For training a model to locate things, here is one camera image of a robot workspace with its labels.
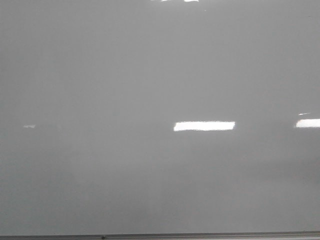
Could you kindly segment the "white whiteboard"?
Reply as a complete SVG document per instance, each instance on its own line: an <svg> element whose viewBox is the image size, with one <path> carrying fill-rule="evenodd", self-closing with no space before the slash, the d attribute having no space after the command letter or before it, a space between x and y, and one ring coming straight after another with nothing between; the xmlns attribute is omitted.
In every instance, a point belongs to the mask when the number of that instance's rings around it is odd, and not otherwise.
<svg viewBox="0 0 320 240"><path fill-rule="evenodd" d="M317 0L3 0L0 233L320 228Z"/></svg>

